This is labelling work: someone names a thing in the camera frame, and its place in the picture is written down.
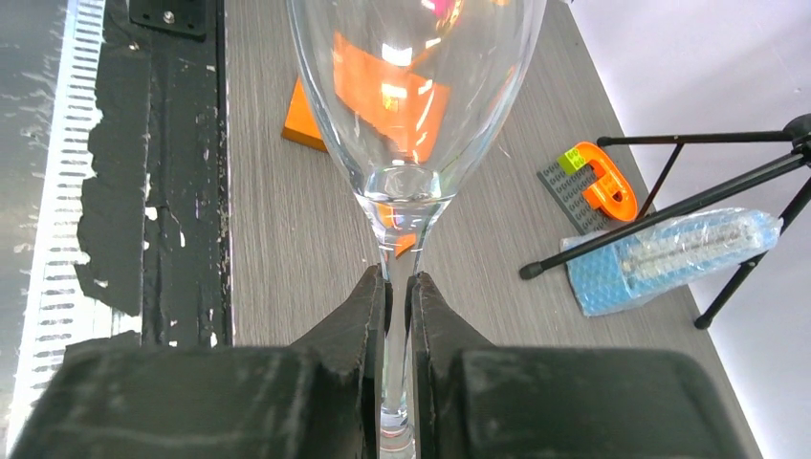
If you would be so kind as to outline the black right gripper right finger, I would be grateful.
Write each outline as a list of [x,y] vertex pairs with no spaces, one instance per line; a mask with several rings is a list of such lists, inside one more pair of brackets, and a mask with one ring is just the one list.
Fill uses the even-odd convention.
[[742,458],[711,379],[655,349],[497,346],[410,280],[420,458]]

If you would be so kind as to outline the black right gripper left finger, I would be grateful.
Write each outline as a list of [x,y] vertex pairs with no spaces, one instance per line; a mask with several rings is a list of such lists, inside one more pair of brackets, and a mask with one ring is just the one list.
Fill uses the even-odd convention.
[[14,458],[375,458],[386,285],[377,266],[282,347],[71,345]]

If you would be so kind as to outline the clear wine glass back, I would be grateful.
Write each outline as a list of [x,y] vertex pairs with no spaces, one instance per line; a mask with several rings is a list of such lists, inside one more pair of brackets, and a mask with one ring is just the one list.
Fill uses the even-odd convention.
[[386,331],[378,454],[416,454],[410,280],[489,151],[537,44],[542,1],[291,1],[300,77],[375,234]]

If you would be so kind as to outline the gold wire wine glass rack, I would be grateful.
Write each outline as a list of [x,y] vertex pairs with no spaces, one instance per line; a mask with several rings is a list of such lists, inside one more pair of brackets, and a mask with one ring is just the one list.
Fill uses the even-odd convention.
[[353,188],[384,242],[417,246],[427,209],[441,198],[430,161],[451,90],[356,46],[327,38],[326,72],[299,77],[283,138],[342,154]]

